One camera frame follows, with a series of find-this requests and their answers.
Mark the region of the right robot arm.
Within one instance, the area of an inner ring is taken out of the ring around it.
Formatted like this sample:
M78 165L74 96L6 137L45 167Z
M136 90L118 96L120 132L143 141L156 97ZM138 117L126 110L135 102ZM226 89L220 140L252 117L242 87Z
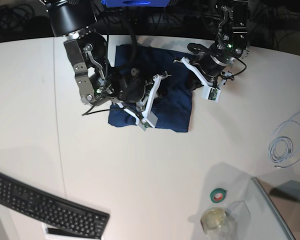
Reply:
M130 58L121 66L112 67L108 59L109 37L94 29L97 22L91 0L43 0L55 37L66 37L63 43L74 70L81 101L93 107L111 100L137 103L145 97L147 79L132 64L138 43L127 19L123 25L131 37Z

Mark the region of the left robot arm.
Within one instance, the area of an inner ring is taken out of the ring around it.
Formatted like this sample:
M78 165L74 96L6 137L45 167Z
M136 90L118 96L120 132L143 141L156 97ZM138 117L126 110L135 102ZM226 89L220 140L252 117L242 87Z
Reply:
M187 49L195 58L190 64L205 77L213 87L218 84L218 78L233 81L242 74L247 65L241 60L244 52L249 51L248 41L248 1L247 0L217 0L215 10L220 16L218 23L212 24L215 41L210 47L191 42ZM244 68L237 73L225 72L224 69L237 60Z

